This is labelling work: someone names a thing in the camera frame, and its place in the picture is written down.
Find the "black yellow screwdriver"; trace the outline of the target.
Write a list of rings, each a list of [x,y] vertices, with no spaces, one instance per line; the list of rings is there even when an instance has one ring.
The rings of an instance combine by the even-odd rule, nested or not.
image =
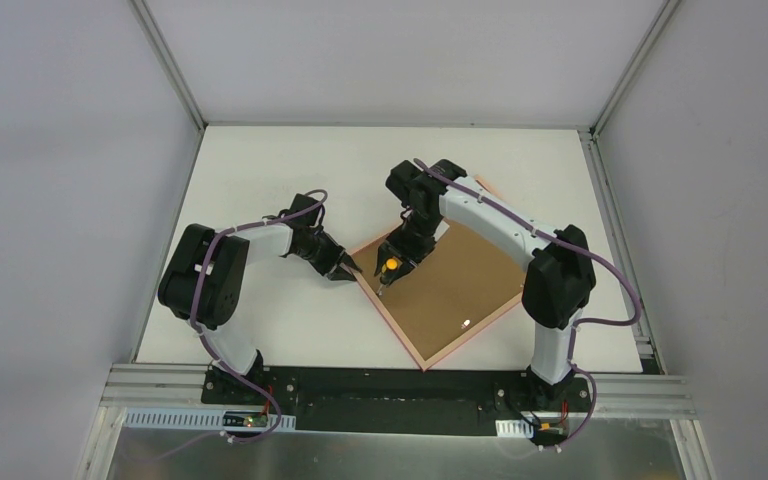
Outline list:
[[[391,257],[382,263],[378,272],[379,287],[376,290],[377,296],[381,296],[384,290],[393,283],[400,266],[401,262],[395,257]]]

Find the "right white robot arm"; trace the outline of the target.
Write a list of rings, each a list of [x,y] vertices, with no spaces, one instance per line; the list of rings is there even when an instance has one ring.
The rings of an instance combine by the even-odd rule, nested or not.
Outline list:
[[[529,400],[543,410],[567,397],[572,324],[596,285],[584,232],[528,221],[453,162],[420,160],[391,169],[386,188],[403,208],[401,224],[379,246],[375,275],[386,288],[412,273],[436,246],[445,220],[461,224],[507,254],[523,271],[521,303],[535,321],[535,349],[526,370]]]

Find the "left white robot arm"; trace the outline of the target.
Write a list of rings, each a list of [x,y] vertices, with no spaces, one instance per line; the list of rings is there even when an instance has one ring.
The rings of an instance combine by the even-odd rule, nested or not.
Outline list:
[[[296,256],[329,281],[354,282],[362,271],[325,232],[326,199],[322,189],[297,193],[278,213],[222,231],[190,224],[163,273],[159,303],[194,331],[212,365],[229,375],[226,389],[241,404],[257,402],[266,387],[262,353],[232,322],[246,268]]]

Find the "pink wooden photo frame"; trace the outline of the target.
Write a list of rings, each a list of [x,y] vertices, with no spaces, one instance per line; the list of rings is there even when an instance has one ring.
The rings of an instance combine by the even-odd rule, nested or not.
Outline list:
[[[522,267],[465,225],[446,218],[435,249],[378,294],[378,247],[388,227],[350,252],[357,282],[422,371],[439,364],[508,311],[521,306]]]

